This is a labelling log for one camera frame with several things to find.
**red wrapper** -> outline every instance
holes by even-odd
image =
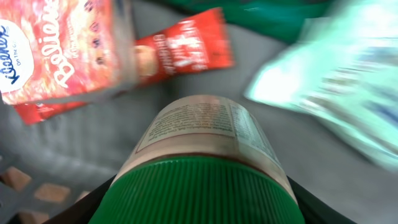
[[[228,68],[234,64],[221,9],[210,9],[174,26],[136,41],[134,46],[141,84],[174,75]],[[87,103],[14,106],[26,124],[46,120]]]
[[[68,98],[121,82],[126,54],[116,45],[113,11],[112,0],[1,0],[3,102]]]
[[[54,115],[86,105],[85,102],[70,102],[62,104],[23,104],[14,106],[25,124],[34,124],[45,121]]]

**white lettering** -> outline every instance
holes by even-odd
[[[61,44],[59,40],[60,31],[58,12],[58,0],[45,0],[46,5],[43,8],[44,14],[43,21],[47,23],[43,26],[43,33],[49,36],[43,38],[44,46],[42,47],[42,54],[50,57],[51,64],[58,67],[58,71],[54,72],[55,81],[62,87],[68,88],[67,80],[75,73],[75,68],[68,62],[67,58],[63,55]]]

